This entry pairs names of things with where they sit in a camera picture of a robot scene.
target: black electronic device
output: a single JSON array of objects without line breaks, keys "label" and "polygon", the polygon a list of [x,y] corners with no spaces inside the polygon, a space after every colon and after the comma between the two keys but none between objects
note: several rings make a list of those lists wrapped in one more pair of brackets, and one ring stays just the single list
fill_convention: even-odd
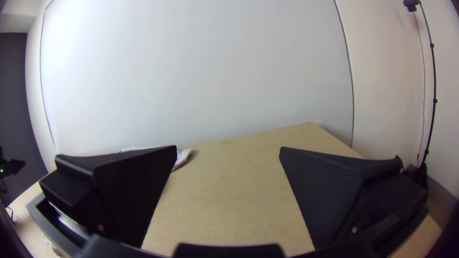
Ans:
[{"label": "black electronic device", "polygon": [[3,150],[0,146],[0,180],[5,180],[12,175],[16,175],[25,166],[25,161],[3,158]]},{"label": "black electronic device", "polygon": [[140,247],[177,158],[176,146],[92,157],[57,155],[47,201],[89,233]]}]

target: black cable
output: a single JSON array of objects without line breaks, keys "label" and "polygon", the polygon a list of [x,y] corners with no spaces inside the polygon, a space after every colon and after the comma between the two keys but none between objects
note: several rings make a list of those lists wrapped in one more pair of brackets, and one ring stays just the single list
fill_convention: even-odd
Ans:
[{"label": "black cable", "polygon": [[426,22],[427,33],[429,34],[430,51],[432,53],[432,65],[433,65],[433,70],[434,70],[434,99],[433,99],[434,105],[432,108],[432,121],[430,122],[429,138],[427,140],[426,150],[424,151],[424,157],[422,158],[422,162],[421,162],[421,166],[423,166],[426,162],[426,157],[429,154],[429,145],[430,145],[430,140],[432,138],[432,130],[434,128],[435,106],[437,105],[437,72],[435,70],[434,44],[432,43],[432,37],[430,36],[430,29],[429,29],[429,24],[427,23],[426,13],[424,12],[424,8],[422,7],[421,2],[419,2],[419,6],[421,7],[422,15],[424,16],[424,21]]},{"label": "black cable", "polygon": [[426,113],[426,63],[424,61],[424,47],[422,46],[421,32],[419,31],[419,24],[417,23],[416,15],[414,13],[413,13],[413,16],[415,17],[417,34],[419,36],[419,43],[421,44],[422,67],[423,67],[423,76],[424,76],[424,95],[423,95],[423,100],[422,100],[422,133],[421,133],[421,143],[419,144],[419,150],[417,152],[417,157],[416,157],[416,159],[419,160],[419,156],[421,155],[421,149],[422,149],[422,141],[424,140],[424,125],[426,121],[426,116],[425,116],[425,113]]},{"label": "black cable", "polygon": [[14,214],[13,209],[11,209],[10,207],[6,207],[5,209],[9,209],[9,210],[11,211],[10,219],[11,219],[11,222],[13,223],[13,225],[14,225],[15,223],[14,223],[14,221],[13,221],[13,214]]}]

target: dark doorway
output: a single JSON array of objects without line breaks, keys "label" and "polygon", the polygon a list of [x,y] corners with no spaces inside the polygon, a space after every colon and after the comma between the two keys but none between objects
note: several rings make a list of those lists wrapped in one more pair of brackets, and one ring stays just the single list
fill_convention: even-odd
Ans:
[{"label": "dark doorway", "polygon": [[30,122],[25,91],[26,33],[0,33],[0,145],[4,159],[26,162],[15,176],[0,182],[4,206],[46,175]]}]

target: black triangular gripper pad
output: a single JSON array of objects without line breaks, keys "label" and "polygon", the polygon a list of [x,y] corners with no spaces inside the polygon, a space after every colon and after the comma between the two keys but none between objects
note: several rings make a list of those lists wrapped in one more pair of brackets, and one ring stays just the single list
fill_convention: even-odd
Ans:
[{"label": "black triangular gripper pad", "polygon": [[328,245],[352,207],[365,174],[400,166],[400,161],[370,161],[282,147],[279,159],[292,187],[315,248]]}]

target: cardboard surface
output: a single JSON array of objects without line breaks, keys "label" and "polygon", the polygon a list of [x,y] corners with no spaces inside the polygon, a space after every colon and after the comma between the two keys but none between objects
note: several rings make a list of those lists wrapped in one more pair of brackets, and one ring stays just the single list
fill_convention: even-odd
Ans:
[{"label": "cardboard surface", "polygon": [[278,243],[286,256],[314,250],[279,161],[282,146],[360,158],[313,123],[180,146],[192,160],[173,172],[142,249],[171,256],[181,243]]}]

